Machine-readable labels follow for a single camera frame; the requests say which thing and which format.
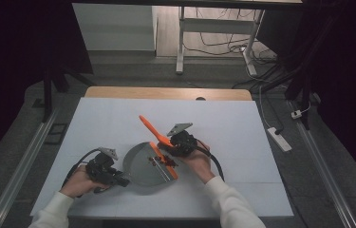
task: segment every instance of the wire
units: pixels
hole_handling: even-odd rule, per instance
[[[304,112],[308,111],[309,109],[310,109],[310,102],[309,102],[309,107],[307,109],[301,111],[301,113],[304,113]]]
[[[260,65],[265,65],[265,64],[269,64],[269,63],[276,63],[276,59],[275,58],[260,58],[260,53],[259,53],[259,57],[257,58],[255,56],[255,54],[254,54],[254,51],[252,50],[251,51],[251,54],[253,55],[253,57],[251,56],[252,60],[254,60],[255,62],[257,62]]]
[[[264,117],[264,111],[263,111],[263,104],[262,104],[262,102],[261,102],[261,86],[260,86],[260,88],[259,88],[259,100],[260,100],[260,109],[261,109],[261,114],[263,115],[263,120],[264,120],[264,123],[266,123],[266,125],[269,127],[269,128],[272,128],[270,125],[269,125],[269,123],[267,123],[267,121],[266,121],[266,117]]]
[[[274,65],[272,68],[270,68],[270,69],[268,70],[268,72],[266,72],[265,74],[263,74],[262,78],[265,79],[265,80],[267,80],[267,79],[270,78],[270,77],[273,75],[273,73],[274,73],[275,71],[277,71],[279,68],[281,68],[280,65],[278,65],[278,64]],[[257,83],[255,83],[254,85],[252,85],[252,86],[249,88],[250,92],[251,92],[251,93],[254,93],[254,92],[253,92],[253,88],[256,87],[256,86],[260,86],[260,85],[263,84],[263,83],[264,83],[264,82],[257,82]]]
[[[276,68],[277,68],[277,65],[272,66],[263,75],[261,75],[260,78],[266,77],[266,75],[268,75],[268,74],[273,74],[276,71]],[[250,79],[250,80],[246,80],[244,82],[236,83],[236,84],[232,85],[231,89],[235,89],[237,86],[251,83],[253,81],[255,81],[255,79]]]
[[[239,16],[240,16],[240,17],[247,17],[247,16],[249,16],[252,12],[254,12],[254,9],[252,9],[248,14],[246,14],[246,15],[244,15],[244,16],[242,16],[242,14],[240,14],[240,11],[241,11],[241,9],[239,9]]]
[[[211,54],[211,55],[225,55],[225,54],[229,54],[231,53],[230,51],[227,51],[227,52],[222,52],[222,53],[212,53],[212,52],[208,52],[208,51],[204,51],[204,50],[200,50],[200,49],[192,49],[192,48],[188,48],[184,45],[183,43],[183,46],[188,49],[188,50],[192,50],[192,51],[198,51],[198,52],[202,52],[202,53],[206,53],[206,54]]]
[[[270,102],[269,96],[267,96],[267,94],[266,94],[266,99],[267,99],[267,102],[269,103],[270,107],[272,108],[272,112],[274,113],[275,119],[277,119],[277,121],[279,122],[279,124],[281,126],[279,129],[277,129],[275,131],[275,134],[278,135],[279,133],[281,133],[284,130],[285,126],[282,124],[281,119],[279,119],[278,114],[275,111],[275,108],[272,106],[272,103]]]
[[[215,163],[215,166],[216,166],[216,169],[218,169],[218,173],[219,173],[219,176],[222,178],[223,181],[225,181],[225,178],[224,178],[224,173],[222,172],[222,167],[221,167],[221,164],[219,163],[219,161],[216,159],[216,157],[210,152],[209,149],[207,149],[207,146],[205,146],[205,144],[200,141],[200,140],[197,140],[203,147],[204,149],[208,152],[208,153],[205,153],[206,155],[210,155],[210,158],[211,160],[213,160],[213,162]]]
[[[260,86],[260,88],[258,88],[258,95],[259,95],[259,100],[260,100],[261,114],[263,115],[264,123],[266,123],[266,125],[267,125],[269,128],[272,128],[272,127],[269,125],[269,123],[267,123],[266,117],[264,116],[263,104],[262,104],[262,101],[261,101],[261,87],[262,87],[262,85]],[[274,132],[276,135],[278,135],[279,133],[281,133],[281,132],[284,130],[285,126],[282,124],[281,120],[279,119],[278,114],[276,113],[274,107],[272,106],[272,103],[270,102],[270,99],[269,99],[269,97],[267,96],[267,94],[266,94],[266,99],[267,99],[267,102],[269,102],[270,107],[272,108],[272,112],[274,113],[275,119],[277,119],[277,121],[279,122],[279,124],[280,124],[280,126],[281,126],[279,129],[276,129],[275,132]]]
[[[217,19],[223,17],[226,15],[226,12],[227,11],[230,11],[229,12],[229,15],[228,15],[228,18],[230,17],[231,15],[231,9],[224,9],[222,12],[221,12],[221,16],[219,16]],[[204,18],[203,14],[201,13],[201,11],[196,8],[196,17],[199,18],[199,15],[201,16],[201,18]],[[240,15],[240,11],[238,12],[237,16],[236,16],[236,20],[239,18],[239,15]],[[189,50],[194,50],[194,51],[199,51],[199,52],[203,52],[203,53],[206,53],[206,54],[212,54],[212,55],[223,55],[223,54],[228,54],[228,53],[239,53],[240,51],[236,51],[237,49],[240,49],[242,48],[244,45],[235,45],[235,46],[232,46],[230,47],[230,44],[232,43],[238,43],[238,42],[245,42],[247,40],[249,40],[249,38],[246,38],[246,39],[240,39],[240,40],[234,40],[233,41],[233,37],[234,35],[232,34],[231,35],[231,38],[230,40],[228,41],[228,37],[227,37],[227,42],[223,42],[223,43],[215,43],[215,44],[207,44],[205,41],[204,41],[204,38],[203,38],[203,35],[202,35],[202,32],[199,33],[200,34],[200,39],[201,39],[201,42],[203,45],[205,46],[210,46],[210,47],[213,47],[213,46],[221,46],[221,45],[228,45],[228,50],[229,52],[223,52],[223,53],[211,53],[211,52],[207,52],[207,51],[204,51],[204,50],[200,50],[200,49],[189,49]]]
[[[199,86],[199,85],[193,84],[193,83],[188,82],[188,81],[185,81],[185,83],[188,84],[188,85],[190,85],[190,86],[197,87],[197,88],[203,88],[203,87],[201,87],[201,86]]]
[[[267,80],[263,80],[263,79],[258,79],[258,78],[254,78],[251,73],[249,72],[248,68],[246,67],[246,71],[248,72],[248,76],[249,78],[259,81],[259,82],[265,82],[265,83],[271,83],[272,81],[267,81]]]
[[[68,182],[68,180],[71,178],[71,176],[74,174],[74,172],[76,171],[76,169],[78,168],[78,165],[83,162],[84,159],[86,159],[86,157],[88,157],[90,154],[100,151],[98,148],[93,149],[91,151],[89,151],[88,153],[86,153],[77,163],[75,163],[71,169],[68,171],[67,176],[65,178],[65,181],[63,181],[63,186],[65,186],[65,184]]]

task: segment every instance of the person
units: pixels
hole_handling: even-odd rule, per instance
[[[210,149],[204,143],[198,142],[197,145]],[[179,159],[186,163],[204,183],[204,192],[211,199],[212,207],[220,214],[222,228],[265,228],[246,199],[211,171],[208,156],[195,150],[188,157]],[[74,198],[96,187],[109,186],[90,180],[85,172],[85,166],[81,165],[65,186],[55,193],[47,207],[36,213],[29,228],[68,227],[67,212]]]

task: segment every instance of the table leg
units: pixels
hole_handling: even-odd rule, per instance
[[[256,16],[254,24],[253,24],[252,33],[251,33],[251,36],[249,37],[249,43],[246,46],[245,50],[242,52],[243,58],[245,58],[246,66],[247,66],[247,68],[249,70],[249,74],[251,76],[257,75],[257,72],[255,71],[254,65],[252,63],[252,58],[251,58],[250,54],[252,51],[252,46],[254,43],[255,35],[257,34],[258,28],[260,26],[261,17],[263,16],[264,10],[256,10],[256,12],[258,12],[258,15]]]
[[[183,73],[184,7],[179,8],[178,22],[179,22],[179,35],[178,35],[177,74],[182,74]]]

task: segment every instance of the white tabletop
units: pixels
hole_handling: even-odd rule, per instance
[[[285,188],[261,123],[255,102],[181,101],[82,98],[31,214],[44,208],[71,168],[97,147],[115,148],[113,167],[122,171],[125,154],[155,137],[139,115],[165,134],[179,123],[193,123],[188,132],[211,146],[225,181],[235,187],[260,217],[293,216]],[[115,186],[99,195],[76,199],[70,216],[98,219],[213,219],[218,218],[203,184],[180,163],[179,178],[157,186],[134,183]]]

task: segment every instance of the white wall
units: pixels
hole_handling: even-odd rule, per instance
[[[73,8],[88,50],[156,48],[156,12],[151,6],[74,3]]]

